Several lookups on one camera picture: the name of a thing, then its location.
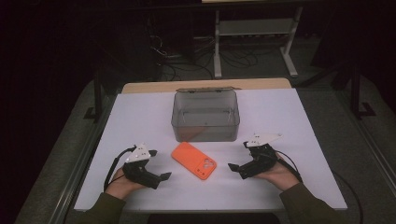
green sleeve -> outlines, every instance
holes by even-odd
[[[93,208],[86,211],[78,220],[78,224],[116,224],[120,221],[125,201],[109,194],[101,193]]]
[[[346,219],[320,199],[317,199],[302,183],[285,190],[280,199],[292,224],[344,224]]]

dark background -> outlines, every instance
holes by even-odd
[[[394,24],[394,8],[389,1],[341,2],[336,7],[305,8],[297,35],[322,35],[315,65],[328,67],[353,58],[396,111],[396,36],[389,26]],[[15,220],[75,101],[96,71],[101,71],[102,83],[112,94],[122,83],[158,77],[158,59],[149,49],[144,25],[153,15],[107,17],[81,13],[78,7],[64,0],[0,3],[2,223]],[[210,15],[213,12],[159,13],[151,29],[160,35],[179,32],[164,41],[173,48],[179,41],[188,46],[192,35],[213,31]],[[172,21],[180,24],[163,28]],[[191,24],[194,30],[187,28]],[[191,49],[183,50],[189,56]]]

floor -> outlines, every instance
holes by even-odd
[[[296,85],[321,71],[309,65],[318,38],[295,40],[290,57],[299,72],[296,78],[288,75],[282,61],[278,50],[281,39],[268,38],[247,44],[240,44],[240,39],[224,41],[221,46],[222,78],[286,77]],[[202,57],[194,63],[178,55],[167,60],[163,65],[162,81],[213,78],[211,51],[202,48],[201,52]],[[396,196],[389,181],[392,177],[384,172],[391,174],[396,170],[396,115],[382,101],[373,83],[363,77],[361,101],[369,103],[376,116],[356,119],[348,108],[349,87],[343,91],[331,88],[334,75],[297,91],[348,205],[348,209],[341,213],[350,223],[361,223],[361,219],[369,224],[396,223]],[[111,96],[106,97],[105,114],[111,108],[111,100]],[[105,122],[93,123],[91,119],[84,119],[87,109],[93,106],[91,83],[76,102],[16,223],[75,223],[80,216],[80,212],[73,210],[73,202],[83,177],[76,178],[74,174],[84,175],[89,160],[81,162],[80,158],[87,154],[90,157],[91,147],[97,142],[93,136],[100,135],[98,130],[103,129]],[[289,223],[284,212],[276,215],[281,223]],[[120,223],[143,224],[147,218],[148,214],[125,213]]]

orange smartphone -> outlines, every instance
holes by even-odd
[[[182,142],[175,148],[172,158],[203,180],[207,179],[217,166],[214,160],[187,142]]]

table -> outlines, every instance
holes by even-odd
[[[145,142],[150,149],[158,150],[157,156],[151,158],[146,166],[147,170],[156,175],[167,172],[172,172],[172,175],[155,190],[141,189],[131,194],[124,207],[126,211],[179,213],[282,210],[278,189],[261,179],[242,180],[227,165],[228,162],[244,164],[251,161],[242,143],[254,133],[282,133],[284,137],[271,143],[271,146],[294,160],[305,185],[314,195],[335,209],[346,209],[347,205],[298,94],[287,84],[288,81],[283,78],[259,78],[126,85],[113,106],[75,209],[90,209],[103,191],[103,183],[113,159],[125,148]],[[218,163],[207,180],[197,178],[170,156],[179,144],[170,124],[174,90],[203,85],[246,88],[236,91],[241,118],[236,141],[192,143]],[[126,157],[120,159],[118,167],[122,166]]]

